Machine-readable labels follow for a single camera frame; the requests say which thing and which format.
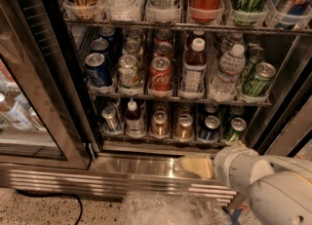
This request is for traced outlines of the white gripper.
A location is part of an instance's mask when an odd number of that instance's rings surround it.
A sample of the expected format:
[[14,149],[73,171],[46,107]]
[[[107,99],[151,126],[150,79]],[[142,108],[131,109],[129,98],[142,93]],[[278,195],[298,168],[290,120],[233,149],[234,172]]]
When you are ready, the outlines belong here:
[[274,173],[269,161],[245,147],[242,140],[220,150],[213,161],[209,156],[186,156],[179,160],[184,170],[205,179],[215,175],[220,183],[243,194],[260,178]]

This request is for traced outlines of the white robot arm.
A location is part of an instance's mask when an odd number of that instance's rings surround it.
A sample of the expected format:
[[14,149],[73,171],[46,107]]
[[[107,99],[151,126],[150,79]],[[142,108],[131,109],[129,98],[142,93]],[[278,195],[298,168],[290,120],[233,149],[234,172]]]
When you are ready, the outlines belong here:
[[237,140],[215,156],[189,154],[181,167],[244,195],[263,225],[312,225],[312,162],[259,155]]

